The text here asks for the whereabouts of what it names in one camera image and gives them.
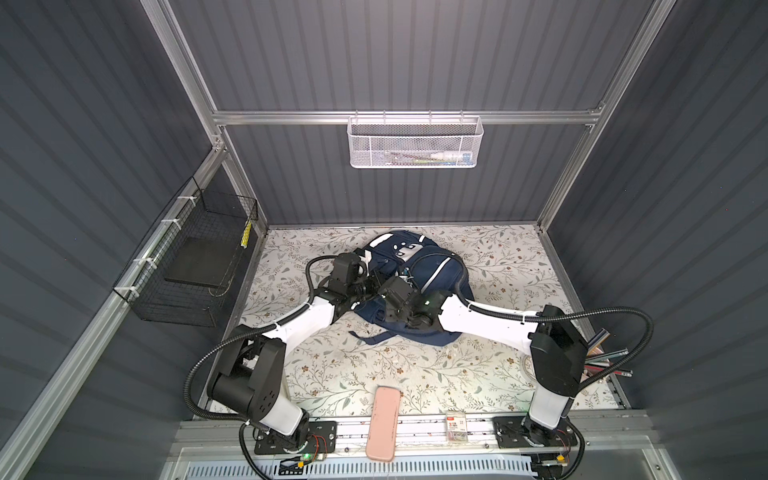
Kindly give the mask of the navy blue student backpack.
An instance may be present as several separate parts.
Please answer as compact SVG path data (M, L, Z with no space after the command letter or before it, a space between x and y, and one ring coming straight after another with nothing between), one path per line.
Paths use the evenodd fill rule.
M411 283L423 293L437 290L450 295L462 295L466 300L474 298L469 276L464 270L463 260L453 252L437 245L433 240L406 230L395 230L372 240L357 251L365 256L368 271L379 270L398 276ZM417 332L400 326L386 326L384 323L385 302L377 296L361 303L354 312L366 322L379 326L384 331L361 340L368 345L378 345L395 336L401 336L421 344L443 347L456 341L459 332Z

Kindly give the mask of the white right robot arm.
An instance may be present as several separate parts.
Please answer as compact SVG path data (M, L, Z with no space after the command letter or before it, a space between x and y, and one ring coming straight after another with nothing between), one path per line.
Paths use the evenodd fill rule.
M542 447L565 425L577 394L628 361L650 343L652 317L630 307L610 307L565 314L548 305L541 311L518 311L492 307L463 296L460 290L425 293L395 276L380 287L384 299L384 320L424 333L461 333L511 347L531 358L536 377L528 413L517 431L526 441ZM617 364L584 380L588 342L573 324L576 319L602 315L629 315L645 325L641 339Z

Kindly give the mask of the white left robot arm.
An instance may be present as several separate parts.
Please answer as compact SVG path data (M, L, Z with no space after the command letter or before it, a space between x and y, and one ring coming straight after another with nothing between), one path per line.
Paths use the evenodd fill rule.
M197 417L239 420L275 434L292 450L306 442L309 414L282 392L285 360L313 335L325 330L355 306L371 300L383 281L369 269L371 253L321 255L305 267L307 300L297 309L264 327L240 326L198 360L187 374L182 398ZM198 405L191 387L203 364L212 359L207 384L209 399L228 413Z

